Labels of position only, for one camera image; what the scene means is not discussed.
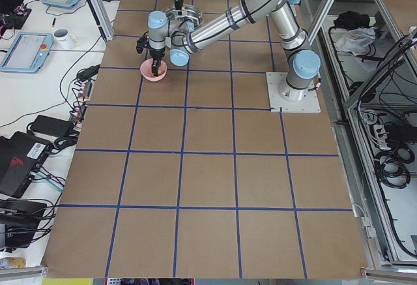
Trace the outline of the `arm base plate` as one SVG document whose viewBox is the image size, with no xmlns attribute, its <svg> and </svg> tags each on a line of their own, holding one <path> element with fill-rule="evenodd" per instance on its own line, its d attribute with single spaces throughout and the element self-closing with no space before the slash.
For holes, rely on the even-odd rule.
<svg viewBox="0 0 417 285">
<path fill-rule="evenodd" d="M 320 113 L 321 108 L 311 80 L 306 89 L 293 89 L 286 82 L 286 72 L 267 72 L 266 84 L 271 112 Z"/>
</svg>

